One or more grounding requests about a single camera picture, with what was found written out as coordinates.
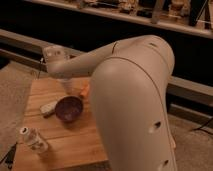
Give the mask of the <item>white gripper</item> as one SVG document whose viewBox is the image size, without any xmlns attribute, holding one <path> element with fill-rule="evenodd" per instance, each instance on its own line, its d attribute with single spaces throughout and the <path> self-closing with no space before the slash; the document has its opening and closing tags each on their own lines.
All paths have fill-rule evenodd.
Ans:
<svg viewBox="0 0 213 171">
<path fill-rule="evenodd" d="M 72 79 L 60 79 L 59 82 L 61 83 L 64 91 L 71 95 L 76 92 L 76 89 L 74 87 L 74 82 Z"/>
</svg>

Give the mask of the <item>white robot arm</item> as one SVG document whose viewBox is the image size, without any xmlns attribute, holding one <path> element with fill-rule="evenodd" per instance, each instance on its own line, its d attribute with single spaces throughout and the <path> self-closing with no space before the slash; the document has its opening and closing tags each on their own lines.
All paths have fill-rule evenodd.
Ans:
<svg viewBox="0 0 213 171">
<path fill-rule="evenodd" d="M 118 40 L 75 58 L 43 49 L 56 79 L 90 78 L 89 101 L 112 171 L 177 171 L 166 109 L 174 53 L 161 37 Z"/>
</svg>

